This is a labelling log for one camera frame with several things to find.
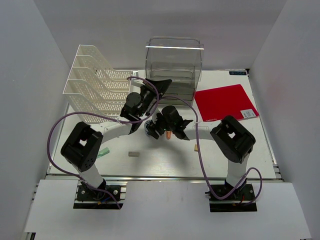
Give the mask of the blue cleaning gel jar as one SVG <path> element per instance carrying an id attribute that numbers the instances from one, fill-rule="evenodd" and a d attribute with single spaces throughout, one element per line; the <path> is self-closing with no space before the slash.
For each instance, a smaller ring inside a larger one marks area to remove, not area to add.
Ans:
<path id="1" fill-rule="evenodd" d="M 152 137 L 153 134 L 153 122 L 151 120 L 147 120 L 144 122 L 144 131 L 148 137 Z"/>

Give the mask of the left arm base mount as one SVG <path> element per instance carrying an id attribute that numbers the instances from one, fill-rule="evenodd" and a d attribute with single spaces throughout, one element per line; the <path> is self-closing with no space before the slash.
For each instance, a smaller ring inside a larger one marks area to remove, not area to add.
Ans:
<path id="1" fill-rule="evenodd" d="M 76 188 L 73 208 L 82 210 L 120 210 L 126 197 L 126 185 L 109 184 L 105 186 L 118 202 L 105 192 L 89 189 L 84 183 L 79 183 Z"/>

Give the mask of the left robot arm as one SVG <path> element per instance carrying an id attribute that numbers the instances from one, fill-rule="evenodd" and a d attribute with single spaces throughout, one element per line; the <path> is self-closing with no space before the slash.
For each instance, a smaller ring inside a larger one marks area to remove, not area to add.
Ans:
<path id="1" fill-rule="evenodd" d="M 99 173 L 95 161 L 103 143 L 133 134 L 142 124 L 143 116 L 155 111 L 155 104 L 168 90 L 172 80 L 145 79 L 140 92 L 131 92 L 125 100 L 118 118 L 100 124 L 78 122 L 63 144 L 61 155 L 77 170 L 83 186 L 95 200 L 107 195 L 107 184 Z"/>

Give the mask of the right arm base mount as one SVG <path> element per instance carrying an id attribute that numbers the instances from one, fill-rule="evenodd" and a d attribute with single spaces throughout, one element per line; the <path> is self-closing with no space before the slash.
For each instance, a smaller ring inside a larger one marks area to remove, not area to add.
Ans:
<path id="1" fill-rule="evenodd" d="M 211 213 L 249 213 L 258 211 L 252 184 L 245 184 L 240 191 L 236 190 L 223 200 L 217 199 L 210 191 L 206 191 L 205 194 L 209 200 Z"/>

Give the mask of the clear acrylic drawer organizer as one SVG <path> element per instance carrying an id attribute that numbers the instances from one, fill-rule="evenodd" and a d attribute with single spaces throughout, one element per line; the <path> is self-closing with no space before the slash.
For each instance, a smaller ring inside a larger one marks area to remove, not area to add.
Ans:
<path id="1" fill-rule="evenodd" d="M 145 77 L 153 81 L 171 79 L 163 105 L 192 105 L 201 81 L 204 45 L 197 38 L 154 36 L 145 46 Z"/>

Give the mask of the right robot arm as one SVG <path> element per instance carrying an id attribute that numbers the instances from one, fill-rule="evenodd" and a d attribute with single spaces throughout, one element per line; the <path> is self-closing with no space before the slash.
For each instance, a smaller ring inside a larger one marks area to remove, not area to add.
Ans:
<path id="1" fill-rule="evenodd" d="M 225 194 L 209 191 L 217 200 L 228 197 L 236 200 L 244 193 L 247 183 L 247 163 L 256 143 L 255 137 L 233 116 L 224 117 L 217 126 L 211 122 L 184 119 L 174 106 L 166 106 L 154 113 L 152 119 L 144 124 L 148 136 L 158 139 L 166 131 L 172 132 L 178 139 L 190 141 L 214 141 L 228 160 L 227 176 L 224 181 Z"/>

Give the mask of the green translucent stapler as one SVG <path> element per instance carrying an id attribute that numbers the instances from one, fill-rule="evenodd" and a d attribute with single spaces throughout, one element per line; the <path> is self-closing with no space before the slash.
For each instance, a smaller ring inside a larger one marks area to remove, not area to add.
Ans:
<path id="1" fill-rule="evenodd" d="M 109 153 L 110 153 L 110 149 L 106 147 L 98 152 L 97 158 L 101 158 Z"/>

